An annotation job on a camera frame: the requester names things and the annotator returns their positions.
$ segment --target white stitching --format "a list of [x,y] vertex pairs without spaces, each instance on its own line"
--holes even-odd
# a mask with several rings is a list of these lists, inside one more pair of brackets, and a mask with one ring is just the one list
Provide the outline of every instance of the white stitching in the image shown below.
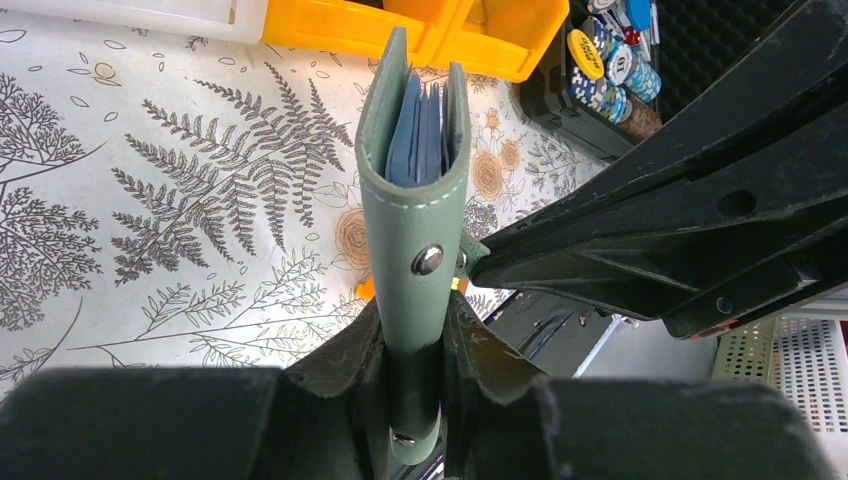
[[391,201],[391,200],[387,200],[387,199],[385,199],[385,198],[381,197],[381,196],[380,196],[377,192],[375,192],[374,190],[372,190],[372,189],[368,188],[368,184],[367,184],[367,183],[365,183],[365,182],[362,182],[362,188],[364,188],[365,190],[368,190],[368,191],[371,193],[371,195],[374,195],[374,198],[376,198],[376,199],[377,199],[377,201],[382,202],[382,203],[388,203],[389,205],[391,205],[391,206],[393,206],[393,207],[398,207],[398,208],[402,208],[402,209],[406,210],[406,209],[408,209],[408,208],[410,208],[410,207],[412,207],[412,208],[426,208],[426,207],[433,206],[433,205],[435,205],[435,204],[437,204],[437,203],[441,202],[442,200],[444,200],[444,199],[448,198],[449,196],[451,196],[451,195],[453,194],[453,192],[455,192],[455,191],[459,188],[459,185],[460,185],[461,183],[462,183],[462,182],[459,182],[459,183],[458,183],[457,185],[455,185],[455,186],[454,186],[454,187],[453,187],[453,188],[452,188],[452,189],[451,189],[448,193],[446,193],[446,194],[442,195],[441,197],[439,197],[439,198],[437,198],[437,199],[433,200],[432,202],[420,203],[420,204],[418,204],[418,205],[402,205],[402,204],[400,204],[400,203],[395,203],[395,202],[393,202],[393,201]]

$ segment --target table surface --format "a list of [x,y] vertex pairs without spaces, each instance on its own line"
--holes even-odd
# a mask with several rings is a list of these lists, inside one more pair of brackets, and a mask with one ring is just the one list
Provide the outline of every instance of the table surface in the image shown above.
[[[285,367],[359,313],[352,138],[377,60],[4,9],[0,58],[0,392],[61,366]],[[474,236],[602,170],[510,84],[468,93]],[[484,316],[505,293],[467,295]]]

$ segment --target yellow poker chip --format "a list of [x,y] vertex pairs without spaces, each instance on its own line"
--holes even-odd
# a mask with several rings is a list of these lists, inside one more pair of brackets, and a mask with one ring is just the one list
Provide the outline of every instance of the yellow poker chip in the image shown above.
[[575,29],[566,37],[566,43],[574,63],[583,70],[589,80],[597,80],[604,76],[604,62],[601,61],[601,54],[595,48],[591,38]]

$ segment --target white plastic basket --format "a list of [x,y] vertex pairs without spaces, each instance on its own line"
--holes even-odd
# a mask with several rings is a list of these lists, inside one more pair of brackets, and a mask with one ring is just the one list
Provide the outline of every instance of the white plastic basket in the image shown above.
[[835,469],[848,479],[848,353],[839,322],[778,320],[770,383],[804,414]]
[[751,323],[721,336],[712,378],[768,384],[774,320]]

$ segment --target metal snap fastener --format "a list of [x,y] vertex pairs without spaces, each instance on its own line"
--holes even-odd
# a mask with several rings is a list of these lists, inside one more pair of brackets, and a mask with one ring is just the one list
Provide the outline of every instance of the metal snap fastener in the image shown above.
[[468,265],[468,254],[463,252],[462,250],[460,250],[459,256],[456,257],[456,268],[462,270],[467,265]]
[[406,435],[401,435],[399,433],[394,434],[392,436],[392,440],[394,440],[394,442],[397,443],[398,445],[401,445],[401,446],[404,446],[404,447],[414,447],[415,446],[415,439],[414,438],[410,438],[410,437],[407,437]]
[[430,245],[421,250],[412,262],[412,273],[416,275],[429,275],[442,264],[444,251],[440,245]]

